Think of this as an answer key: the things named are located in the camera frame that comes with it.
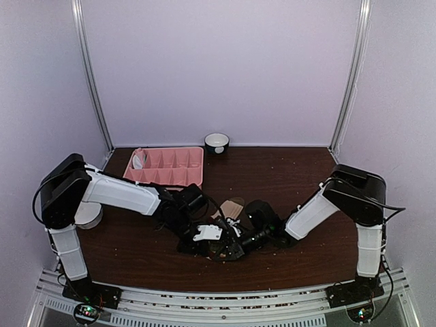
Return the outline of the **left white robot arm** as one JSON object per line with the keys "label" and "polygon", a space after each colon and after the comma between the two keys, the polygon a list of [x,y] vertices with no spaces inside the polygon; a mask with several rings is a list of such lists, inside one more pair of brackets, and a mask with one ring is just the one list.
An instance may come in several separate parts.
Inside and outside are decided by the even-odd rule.
{"label": "left white robot arm", "polygon": [[197,248],[204,229],[193,216],[208,203],[195,184],[141,183],[108,174],[87,164],[82,155],[66,157],[40,183],[33,200],[33,215],[48,230],[54,250],[63,265],[72,292],[83,302],[92,302],[98,288],[92,282],[76,232],[79,208],[98,216],[102,206],[113,206],[156,216],[175,234],[182,247]]}

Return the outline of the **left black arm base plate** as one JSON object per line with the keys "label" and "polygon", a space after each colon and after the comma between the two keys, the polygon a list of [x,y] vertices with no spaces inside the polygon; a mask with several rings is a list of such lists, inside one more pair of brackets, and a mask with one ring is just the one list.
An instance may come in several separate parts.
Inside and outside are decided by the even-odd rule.
{"label": "left black arm base plate", "polygon": [[68,281],[62,291],[65,298],[108,309],[118,308],[121,294],[119,287],[94,283],[88,279]]}

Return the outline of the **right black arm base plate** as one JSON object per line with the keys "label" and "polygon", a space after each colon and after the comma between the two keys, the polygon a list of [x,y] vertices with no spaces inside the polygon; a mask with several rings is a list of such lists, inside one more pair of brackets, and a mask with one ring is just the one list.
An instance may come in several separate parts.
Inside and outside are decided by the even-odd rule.
{"label": "right black arm base plate", "polygon": [[384,295],[384,288],[377,282],[349,281],[335,283],[325,289],[330,308],[370,303],[374,298]]}

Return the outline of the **beige striped ribbed sock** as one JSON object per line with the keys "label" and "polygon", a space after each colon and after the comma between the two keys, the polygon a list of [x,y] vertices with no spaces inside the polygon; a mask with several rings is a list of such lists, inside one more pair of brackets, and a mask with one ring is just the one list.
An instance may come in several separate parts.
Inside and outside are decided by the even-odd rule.
{"label": "beige striped ribbed sock", "polygon": [[219,207],[220,210],[210,217],[211,225],[217,225],[223,230],[219,240],[209,241],[210,259],[213,253],[224,251],[224,240],[227,236],[237,238],[233,229],[226,223],[226,219],[240,219],[240,214],[244,209],[244,205],[245,201],[242,198],[230,198],[229,200],[225,200]]}

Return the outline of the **pink sock with teal patches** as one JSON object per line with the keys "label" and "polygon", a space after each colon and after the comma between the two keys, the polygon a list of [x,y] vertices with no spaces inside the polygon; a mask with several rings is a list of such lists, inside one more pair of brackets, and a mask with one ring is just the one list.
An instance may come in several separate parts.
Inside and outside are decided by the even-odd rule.
{"label": "pink sock with teal patches", "polygon": [[131,167],[136,170],[148,168],[147,159],[149,152],[146,149],[136,149],[131,159]]}

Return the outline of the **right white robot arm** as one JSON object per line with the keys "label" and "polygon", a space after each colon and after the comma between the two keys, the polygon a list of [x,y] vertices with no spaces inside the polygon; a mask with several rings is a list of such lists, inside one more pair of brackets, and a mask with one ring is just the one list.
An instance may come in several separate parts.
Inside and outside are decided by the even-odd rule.
{"label": "right white robot arm", "polygon": [[254,200],[245,207],[252,228],[241,232],[229,217],[223,221],[219,246],[212,257],[237,260],[264,243],[293,247],[336,214],[356,227],[357,264],[349,295],[364,300],[379,283],[379,265],[386,244],[387,183],[380,175],[339,164],[317,190],[282,219],[272,205]]}

